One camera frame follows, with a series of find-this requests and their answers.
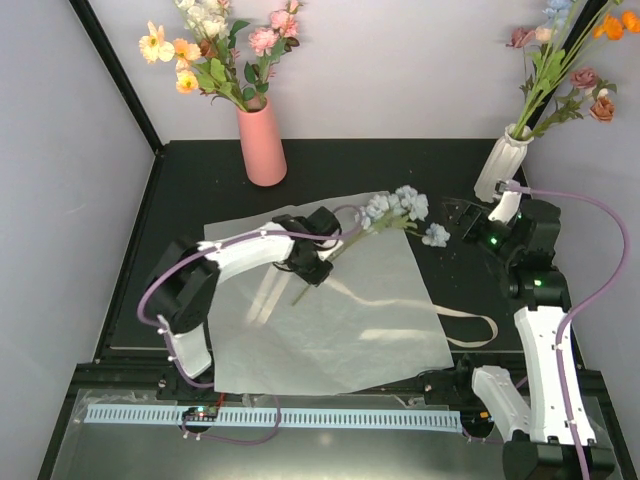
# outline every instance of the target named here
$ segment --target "perforated metal strip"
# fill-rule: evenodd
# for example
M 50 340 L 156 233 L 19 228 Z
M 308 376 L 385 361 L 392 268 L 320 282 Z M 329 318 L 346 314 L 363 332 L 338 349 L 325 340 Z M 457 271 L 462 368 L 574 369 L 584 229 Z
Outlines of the perforated metal strip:
M 128 425 L 179 425 L 190 407 L 166 405 L 90 405 L 85 423 Z M 188 425 L 271 427 L 275 408 L 223 407 L 215 422 L 190 421 Z M 433 410 L 342 410 L 283 408 L 281 427 L 433 430 L 461 432 L 460 413 Z

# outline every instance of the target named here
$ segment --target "white paper sheet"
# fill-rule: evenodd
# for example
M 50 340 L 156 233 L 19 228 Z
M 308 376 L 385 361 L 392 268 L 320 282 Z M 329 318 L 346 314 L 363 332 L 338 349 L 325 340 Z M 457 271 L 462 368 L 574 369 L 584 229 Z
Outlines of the white paper sheet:
M 364 205 L 372 195 L 206 225 L 205 239 L 253 230 L 281 213 Z M 338 217 L 345 231 L 353 227 L 352 212 Z M 322 285 L 291 306 L 305 285 L 296 275 L 265 265 L 218 286 L 209 313 L 217 391 L 334 395 L 453 366 L 403 232 L 389 230 L 357 242 L 335 260 Z

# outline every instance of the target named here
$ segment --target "ribbed white vase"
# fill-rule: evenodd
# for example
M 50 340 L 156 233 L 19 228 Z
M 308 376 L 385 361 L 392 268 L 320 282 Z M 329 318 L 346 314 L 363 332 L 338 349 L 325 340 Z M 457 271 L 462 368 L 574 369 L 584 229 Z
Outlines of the ribbed white vase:
M 513 178 L 527 155 L 527 146 L 533 141 L 533 137 L 525 141 L 511 138 L 510 134 L 514 128 L 516 125 L 512 123 L 504 129 L 504 135 L 493 146 L 476 186 L 473 187 L 476 197 L 483 202 L 493 202 L 496 183 Z M 524 135 L 530 133 L 531 129 L 525 127 Z

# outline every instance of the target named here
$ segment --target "black table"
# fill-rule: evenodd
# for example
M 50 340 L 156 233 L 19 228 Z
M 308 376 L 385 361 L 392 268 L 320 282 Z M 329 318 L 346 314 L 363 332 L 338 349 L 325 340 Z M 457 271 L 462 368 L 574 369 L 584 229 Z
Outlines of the black table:
M 203 239 L 203 225 L 289 204 L 410 184 L 426 193 L 427 221 L 445 223 L 447 198 L 473 200 L 473 185 L 494 140 L 285 140 L 289 172 L 272 188 L 249 182 L 237 141 L 175 141 L 156 160 L 125 258 L 106 329 L 103 354 L 164 355 L 155 331 L 138 322 L 136 305 L 148 275 L 180 235 Z M 446 249 L 409 237 L 432 301 L 492 317 L 498 338 L 483 351 L 520 352 L 514 307 L 502 296 L 479 248 L 452 240 Z M 481 319 L 441 317 L 449 337 L 490 338 Z M 452 350 L 464 350 L 452 345 Z

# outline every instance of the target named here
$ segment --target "gray wall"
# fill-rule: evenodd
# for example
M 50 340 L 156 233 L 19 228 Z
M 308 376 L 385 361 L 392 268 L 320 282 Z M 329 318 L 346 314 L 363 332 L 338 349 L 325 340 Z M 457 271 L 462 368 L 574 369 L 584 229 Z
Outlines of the gray wall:
M 639 0 L 627 8 L 640 13 Z M 525 171 L 539 188 L 597 197 L 624 217 L 635 240 L 632 263 L 620 283 L 576 319 L 574 327 L 589 368 L 602 370 L 629 449 L 640 469 L 640 35 L 608 45 L 590 62 L 617 82 L 616 118 L 610 125 L 576 120 L 530 146 Z M 611 275 L 621 253 L 613 220 L 595 207 L 553 200 L 562 207 L 558 265 L 573 301 L 584 299 Z
M 164 24 L 167 38 L 189 38 L 171 0 L 91 3 L 163 141 L 238 137 L 231 103 L 178 94 L 173 62 L 147 65 L 140 55 L 149 20 Z M 497 137 L 522 96 L 504 88 L 517 85 L 523 68 L 505 41 L 512 26 L 546 18 L 544 0 L 304 3 L 302 45 L 270 82 L 284 138 Z M 285 0 L 232 4 L 234 17 L 255 26 Z M 239 45 L 243 66 L 251 52 Z
M 0 478 L 36 478 L 152 155 L 67 1 L 0 15 Z

